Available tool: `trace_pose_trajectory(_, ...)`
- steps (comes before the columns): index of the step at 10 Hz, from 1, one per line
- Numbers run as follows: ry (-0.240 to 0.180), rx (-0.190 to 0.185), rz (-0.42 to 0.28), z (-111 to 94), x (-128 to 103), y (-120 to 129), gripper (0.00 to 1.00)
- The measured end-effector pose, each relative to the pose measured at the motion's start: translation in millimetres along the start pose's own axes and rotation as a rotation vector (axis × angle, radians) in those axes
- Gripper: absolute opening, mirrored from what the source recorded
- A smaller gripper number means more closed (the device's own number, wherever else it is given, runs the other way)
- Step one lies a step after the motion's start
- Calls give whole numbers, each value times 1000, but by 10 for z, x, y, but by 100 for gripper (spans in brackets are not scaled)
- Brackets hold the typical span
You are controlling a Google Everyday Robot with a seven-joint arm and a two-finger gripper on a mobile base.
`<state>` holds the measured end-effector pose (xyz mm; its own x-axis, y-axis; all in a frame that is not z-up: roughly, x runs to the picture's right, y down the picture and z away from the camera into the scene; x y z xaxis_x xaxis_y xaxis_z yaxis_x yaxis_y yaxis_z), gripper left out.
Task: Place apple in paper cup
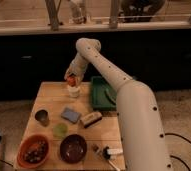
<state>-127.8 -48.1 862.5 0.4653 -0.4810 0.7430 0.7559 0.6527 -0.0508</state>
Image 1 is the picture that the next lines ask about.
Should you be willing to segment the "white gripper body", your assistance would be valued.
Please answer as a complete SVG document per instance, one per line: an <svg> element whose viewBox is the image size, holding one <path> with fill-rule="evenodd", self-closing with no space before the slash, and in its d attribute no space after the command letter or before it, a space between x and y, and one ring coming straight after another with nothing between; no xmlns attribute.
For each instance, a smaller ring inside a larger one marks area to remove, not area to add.
<svg viewBox="0 0 191 171"><path fill-rule="evenodd" d="M67 80L70 76L75 77L77 83L81 83L85 74L85 66L72 61L65 72L64 79Z"/></svg>

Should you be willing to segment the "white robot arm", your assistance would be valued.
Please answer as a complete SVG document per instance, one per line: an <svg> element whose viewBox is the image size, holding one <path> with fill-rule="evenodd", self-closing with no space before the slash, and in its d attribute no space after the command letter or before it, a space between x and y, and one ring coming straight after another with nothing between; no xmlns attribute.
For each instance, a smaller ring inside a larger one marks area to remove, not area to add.
<svg viewBox="0 0 191 171"><path fill-rule="evenodd" d="M153 91L100 54L97 39L79 38L77 54L66 70L79 86L91 63L115 90L116 111L126 171L173 171Z"/></svg>

